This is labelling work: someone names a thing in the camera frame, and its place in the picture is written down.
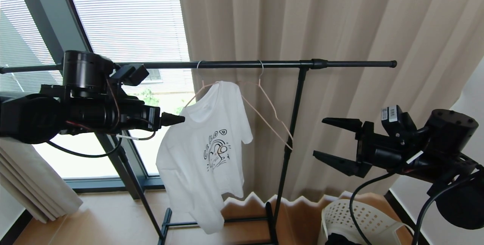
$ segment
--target t-shirt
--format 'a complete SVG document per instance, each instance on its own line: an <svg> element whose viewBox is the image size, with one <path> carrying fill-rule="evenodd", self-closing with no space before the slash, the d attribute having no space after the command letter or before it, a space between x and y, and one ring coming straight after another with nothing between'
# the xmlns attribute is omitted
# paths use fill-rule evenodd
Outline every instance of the t-shirt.
<svg viewBox="0 0 484 245"><path fill-rule="evenodd" d="M221 194L243 197L242 142L252 141L239 86L219 81L170 126L156 166L175 212L188 212L207 233L223 228Z"/></svg>

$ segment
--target beige curtain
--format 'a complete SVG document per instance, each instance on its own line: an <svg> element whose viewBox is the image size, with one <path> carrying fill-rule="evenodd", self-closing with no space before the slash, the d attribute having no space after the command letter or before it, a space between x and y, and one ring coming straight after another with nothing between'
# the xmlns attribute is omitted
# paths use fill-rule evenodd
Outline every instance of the beige curtain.
<svg viewBox="0 0 484 245"><path fill-rule="evenodd" d="M484 0L180 0L192 60L397 60L391 68L310 70L296 126L284 197L317 200L364 180L318 162L313 150L355 158L350 132L324 117L374 121L399 104L422 126L432 109L449 108L484 55ZM256 81L260 70L201 70L204 80ZM266 69L262 84L289 125L298 70ZM194 74L196 85L201 85ZM254 87L243 95L284 129ZM244 150L245 191L277 193L284 144L246 106L254 143ZM372 169L365 180L383 174ZM365 191L385 193L392 180Z"/></svg>
<svg viewBox="0 0 484 245"><path fill-rule="evenodd" d="M32 145L0 140L0 183L43 223L74 213L82 204Z"/></svg>

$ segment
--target wire hanger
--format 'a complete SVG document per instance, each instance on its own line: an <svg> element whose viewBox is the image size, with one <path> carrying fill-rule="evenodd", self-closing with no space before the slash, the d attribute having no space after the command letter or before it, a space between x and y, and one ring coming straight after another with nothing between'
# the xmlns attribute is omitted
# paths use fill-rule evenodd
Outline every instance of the wire hanger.
<svg viewBox="0 0 484 245"><path fill-rule="evenodd" d="M197 95L198 95L199 93L201 93L201 92L202 92L202 90L204 90L206 87L208 87L208 86L211 86L211 85L214 85L214 84L218 83L218 81L216 81L216 82L214 82L214 83L211 83L211 84L207 84L207 85L205 85L205 81L203 80L203 77L200 75L200 72L199 72L199 65L200 65L200 63L201 63L201 62L202 62L202 60L201 60L201 61L199 61L199 63L197 64L197 75L198 75L198 76L199 76L199 77L202 79L202 88L200 88L200 90L199 90L197 93L195 93L195 96L193 96L193 98L189 100L189 102L188 102L188 103L185 105L185 107L184 107L184 108L186 108L186 107L187 107L187 106L190 104L190 102L192 102L192 100L194 100L194 99L197 97Z"/></svg>
<svg viewBox="0 0 484 245"><path fill-rule="evenodd" d="M287 129L287 126L284 124L284 122L282 120L280 120L278 117L277 117L277 112L275 110L275 107L274 107L274 104L271 102L271 99L268 97L268 95L266 94L266 92L264 91L264 88L262 88L261 86L261 77L262 77L262 74L264 73L264 64L262 63L261 60L259 60L259 62L261 63L261 66L262 66L262 72L261 74L259 75L259 81L258 83L253 83L253 82L250 82L250 81L239 81L237 82L237 84L242 84L242 85L245 85L247 83L249 84L253 84L257 87L259 87L261 90L262 90L262 93L264 93L264 96L266 97L266 99L269 101L269 104L271 105L273 111L274 111L274 116L275 116L275 119L277 119L277 121L279 121L280 123L282 123L282 125L284 126L285 130L287 131L287 134L289 135L289 137L291 138L292 141L294 141L294 139L292 138L292 134L291 132L289 132L289 129ZM287 142L274 130L274 128L272 128L272 126L266 121L266 119L261 115L261 113L259 113L259 111L257 111L254 106L252 106L252 104L250 104L250 102L247 101L247 99L244 97L244 95L242 95L242 99L245 100L245 102L247 104L249 104L249 106L254 109L254 111L256 111L256 113L259 115L259 117L261 117L261 119L267 124L267 126L269 126L269 128L271 128L271 130L275 133L275 135L277 135L277 137L282 141L284 142L284 144L290 149L292 150L292 147L290 145L287 144Z"/></svg>

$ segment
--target camera mounted on robot arm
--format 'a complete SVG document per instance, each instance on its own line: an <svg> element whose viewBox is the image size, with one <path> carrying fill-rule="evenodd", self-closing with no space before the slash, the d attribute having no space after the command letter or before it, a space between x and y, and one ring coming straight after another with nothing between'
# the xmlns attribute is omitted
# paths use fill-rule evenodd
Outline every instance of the camera mounted on robot arm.
<svg viewBox="0 0 484 245"><path fill-rule="evenodd" d="M39 144L58 133L155 132L185 121L123 91L121 85L138 86L149 75L142 64L119 66L95 53L68 50L62 75L62 85L42 85L39 93L0 92L0 136Z"/></svg>
<svg viewBox="0 0 484 245"><path fill-rule="evenodd" d="M377 166L432 183L427 192L432 197L478 171L477 177L443 193L436 202L442 216L455 226L484 227L484 171L480 164L462 153L479 126L475 119L436 109L424 127L417 129L410 115L396 105L382 109L382 126L388 136L374 133L374 123L370 121L325 118L322 122L355 133L356 161L313 152L316 159L348 176L363 178L372 166Z"/></svg>

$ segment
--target window frame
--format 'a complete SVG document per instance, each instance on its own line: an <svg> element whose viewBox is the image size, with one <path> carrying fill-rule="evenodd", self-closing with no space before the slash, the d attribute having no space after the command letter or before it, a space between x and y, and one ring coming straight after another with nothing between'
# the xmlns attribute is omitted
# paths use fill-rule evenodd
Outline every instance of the window frame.
<svg viewBox="0 0 484 245"><path fill-rule="evenodd" d="M93 52L73 0L24 1L56 64L62 63L64 50ZM129 131L123 131L123 134L129 135ZM102 133L95 133L95 135L106 152L112 150L118 140L114 136ZM143 190L164 189L159 176L147 174L133 140L123 140L115 154L120 152L126 153ZM133 199L139 199L119 155L110 155L109 159L119 178L69 178L65 180L66 183L77 193L128 191Z"/></svg>

